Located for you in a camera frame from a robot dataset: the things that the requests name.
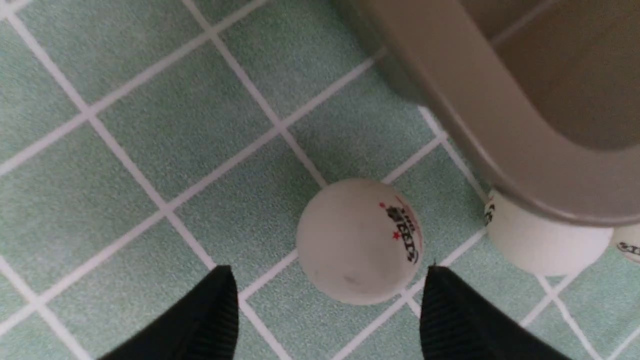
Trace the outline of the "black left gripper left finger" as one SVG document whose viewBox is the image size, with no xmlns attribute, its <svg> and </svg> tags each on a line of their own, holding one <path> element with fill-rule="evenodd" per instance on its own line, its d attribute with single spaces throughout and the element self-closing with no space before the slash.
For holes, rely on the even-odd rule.
<svg viewBox="0 0 640 360">
<path fill-rule="evenodd" d="M 237 282 L 218 265 L 153 322 L 103 360 L 232 360 L 239 336 Z"/>
</svg>

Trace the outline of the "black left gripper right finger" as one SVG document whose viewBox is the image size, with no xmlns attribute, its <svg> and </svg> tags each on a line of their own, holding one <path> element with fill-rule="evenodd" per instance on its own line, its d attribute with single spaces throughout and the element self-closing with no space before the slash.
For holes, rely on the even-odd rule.
<svg viewBox="0 0 640 360">
<path fill-rule="evenodd" d="M 426 360 L 564 360 L 448 267 L 431 265 L 420 315 Z"/>
</svg>

